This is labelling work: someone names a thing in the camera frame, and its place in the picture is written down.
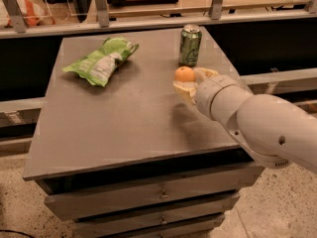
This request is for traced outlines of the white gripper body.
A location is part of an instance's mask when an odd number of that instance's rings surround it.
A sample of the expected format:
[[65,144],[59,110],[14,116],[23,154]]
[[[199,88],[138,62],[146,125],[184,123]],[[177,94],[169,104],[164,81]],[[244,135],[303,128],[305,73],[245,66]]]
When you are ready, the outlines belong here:
[[252,94],[227,75],[212,76],[199,84],[194,97],[197,109],[215,121],[228,120]]

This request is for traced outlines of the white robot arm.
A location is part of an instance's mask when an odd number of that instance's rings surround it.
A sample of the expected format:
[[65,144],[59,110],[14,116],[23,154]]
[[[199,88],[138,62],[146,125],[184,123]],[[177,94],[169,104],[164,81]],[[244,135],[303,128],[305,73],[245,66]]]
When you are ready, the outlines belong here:
[[178,68],[173,87],[261,166],[295,163],[317,174],[316,117],[277,96],[253,94],[230,76],[204,67]]

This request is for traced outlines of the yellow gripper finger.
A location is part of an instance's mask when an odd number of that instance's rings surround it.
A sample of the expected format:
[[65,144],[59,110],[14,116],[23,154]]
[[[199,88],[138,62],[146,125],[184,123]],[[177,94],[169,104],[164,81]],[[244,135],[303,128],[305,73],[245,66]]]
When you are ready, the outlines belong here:
[[175,92],[181,97],[181,99],[191,105],[195,104],[195,94],[198,87],[198,84],[193,81],[181,82],[175,81],[173,83]]
[[205,67],[196,67],[193,71],[195,73],[197,82],[203,82],[210,77],[218,75],[216,70]]

